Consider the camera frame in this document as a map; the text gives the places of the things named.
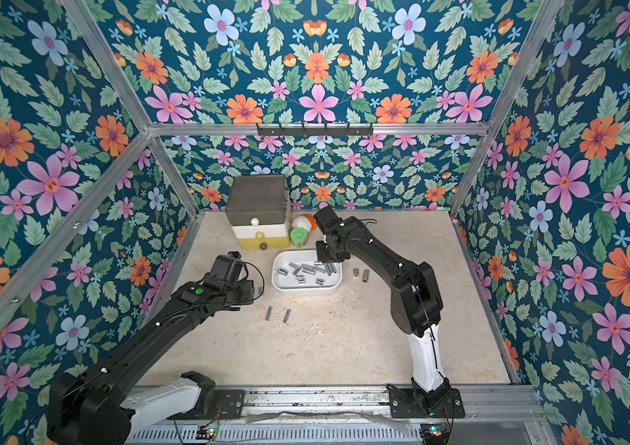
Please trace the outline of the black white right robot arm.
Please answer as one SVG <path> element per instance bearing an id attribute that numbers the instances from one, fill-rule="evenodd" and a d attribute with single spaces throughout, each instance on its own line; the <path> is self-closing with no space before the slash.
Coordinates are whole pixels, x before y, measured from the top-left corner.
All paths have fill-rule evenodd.
<path id="1" fill-rule="evenodd" d="M 442 363 L 438 341 L 443 300 L 428 263 L 414 263 L 377 239 L 365 222 L 340 218 L 330 207 L 314 215 L 324 240 L 316 243 L 321 263 L 343 263 L 355 256 L 388 285 L 390 314 L 408 336 L 413 364 L 411 400 L 424 416 L 432 416 L 453 402 L 452 386 Z"/>

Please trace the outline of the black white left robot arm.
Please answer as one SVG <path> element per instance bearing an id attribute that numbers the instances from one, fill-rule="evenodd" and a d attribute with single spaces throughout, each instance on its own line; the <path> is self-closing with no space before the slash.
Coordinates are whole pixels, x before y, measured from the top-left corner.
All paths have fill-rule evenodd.
<path id="1" fill-rule="evenodd" d="M 172 293 L 162 310 L 107 358 L 78 376 L 56 378 L 49 391 L 46 435 L 57 444 L 123 444 L 174 415 L 200 419 L 221 410 L 216 384 L 197 372 L 132 395 L 135 385 L 180 339 L 218 312 L 256 300 L 248 265 L 237 251 L 218 256 L 200 280 Z"/>

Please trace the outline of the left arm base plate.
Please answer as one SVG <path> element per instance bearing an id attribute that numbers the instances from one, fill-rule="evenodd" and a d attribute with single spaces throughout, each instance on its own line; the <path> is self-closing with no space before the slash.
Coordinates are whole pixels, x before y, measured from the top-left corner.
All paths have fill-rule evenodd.
<path id="1" fill-rule="evenodd" d="M 242 389 L 214 389 L 196 408 L 179 415 L 180 420 L 212 421 L 239 419 L 245 403 L 246 391 Z"/>

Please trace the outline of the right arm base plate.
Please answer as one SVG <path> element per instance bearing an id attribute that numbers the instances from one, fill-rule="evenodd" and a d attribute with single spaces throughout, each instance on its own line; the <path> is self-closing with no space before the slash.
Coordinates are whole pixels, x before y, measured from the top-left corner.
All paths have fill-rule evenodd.
<path id="1" fill-rule="evenodd" d="M 387 385 L 390 415 L 394 419 L 464 418 L 461 393 L 447 379 L 438 388 L 424 391 L 413 383 L 411 388 Z"/>

